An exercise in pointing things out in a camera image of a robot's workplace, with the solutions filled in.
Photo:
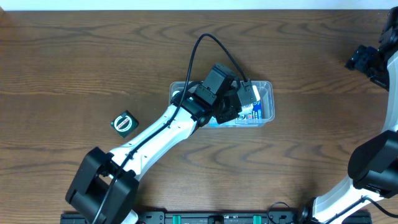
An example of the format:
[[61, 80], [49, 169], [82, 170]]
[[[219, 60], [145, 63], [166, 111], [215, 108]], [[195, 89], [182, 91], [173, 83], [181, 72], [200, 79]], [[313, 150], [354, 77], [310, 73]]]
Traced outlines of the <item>white Panadol box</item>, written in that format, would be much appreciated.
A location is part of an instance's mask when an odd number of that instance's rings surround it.
[[239, 115], [245, 115], [245, 114], [249, 114], [252, 112], [253, 108], [254, 108], [254, 104], [258, 101], [261, 100], [260, 95], [259, 95], [259, 91], [257, 89], [256, 85], [253, 85], [253, 90], [254, 90], [254, 95], [255, 95], [255, 101], [251, 104], [248, 105], [244, 105], [241, 107], [242, 111], [239, 113]]

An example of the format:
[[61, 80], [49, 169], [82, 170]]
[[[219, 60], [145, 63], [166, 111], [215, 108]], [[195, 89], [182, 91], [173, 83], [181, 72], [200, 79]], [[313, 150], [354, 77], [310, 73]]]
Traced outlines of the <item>blue KoolFever box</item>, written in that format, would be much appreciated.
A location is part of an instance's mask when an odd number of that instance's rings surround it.
[[272, 117], [273, 104], [269, 104], [268, 98], [262, 99], [254, 104], [251, 113], [239, 115], [236, 119], [223, 124], [218, 124], [215, 117], [212, 117], [206, 125], [207, 128], [248, 128], [262, 126], [266, 119]]

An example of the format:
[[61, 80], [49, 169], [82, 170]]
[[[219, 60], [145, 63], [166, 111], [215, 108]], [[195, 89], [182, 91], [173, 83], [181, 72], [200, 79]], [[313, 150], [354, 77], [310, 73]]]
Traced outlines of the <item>clear plastic container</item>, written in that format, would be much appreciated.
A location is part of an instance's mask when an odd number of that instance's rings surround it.
[[239, 114], [239, 117], [223, 124], [218, 124], [212, 117], [203, 128], [259, 128], [275, 118], [275, 104], [272, 85], [269, 81], [254, 80], [253, 87], [259, 93], [259, 101], [252, 108]]

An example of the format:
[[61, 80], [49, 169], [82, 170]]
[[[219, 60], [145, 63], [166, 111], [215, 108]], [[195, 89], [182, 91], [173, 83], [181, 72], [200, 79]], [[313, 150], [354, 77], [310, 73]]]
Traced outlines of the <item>dark syrup bottle white cap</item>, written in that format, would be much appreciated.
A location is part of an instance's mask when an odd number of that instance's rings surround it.
[[180, 91], [174, 91], [173, 93], [172, 93], [172, 98], [175, 96], [175, 95], [177, 95], [178, 93], [180, 93]]

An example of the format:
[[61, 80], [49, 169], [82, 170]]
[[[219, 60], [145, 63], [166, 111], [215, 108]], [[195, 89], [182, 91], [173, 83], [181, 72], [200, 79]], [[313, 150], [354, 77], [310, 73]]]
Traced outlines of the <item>green ointment box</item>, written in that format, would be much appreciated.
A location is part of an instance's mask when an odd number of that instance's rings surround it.
[[113, 119], [110, 122], [110, 125], [122, 138], [125, 138], [139, 126], [139, 122], [128, 110], [126, 110]]

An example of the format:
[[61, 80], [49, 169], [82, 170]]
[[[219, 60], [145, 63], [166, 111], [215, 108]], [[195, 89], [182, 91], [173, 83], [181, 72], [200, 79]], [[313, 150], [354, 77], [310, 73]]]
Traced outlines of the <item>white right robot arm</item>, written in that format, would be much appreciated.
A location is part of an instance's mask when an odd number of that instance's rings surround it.
[[297, 223], [371, 223], [360, 210], [373, 204], [391, 218], [379, 201], [397, 195], [397, 8], [389, 10], [379, 47], [360, 45], [347, 61], [348, 70], [364, 73], [389, 93], [381, 134], [358, 146], [348, 163], [347, 176], [326, 194], [303, 207]]

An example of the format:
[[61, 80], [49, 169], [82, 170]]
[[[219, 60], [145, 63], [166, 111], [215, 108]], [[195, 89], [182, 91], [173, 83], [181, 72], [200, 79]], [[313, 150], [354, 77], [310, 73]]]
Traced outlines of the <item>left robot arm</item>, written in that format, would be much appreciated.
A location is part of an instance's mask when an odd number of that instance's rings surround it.
[[176, 92], [165, 113], [129, 142], [104, 152], [96, 147], [83, 158], [65, 200], [88, 223], [136, 223], [133, 203], [143, 175], [169, 149], [187, 139], [214, 116], [240, 106], [240, 78], [216, 63], [202, 82]]

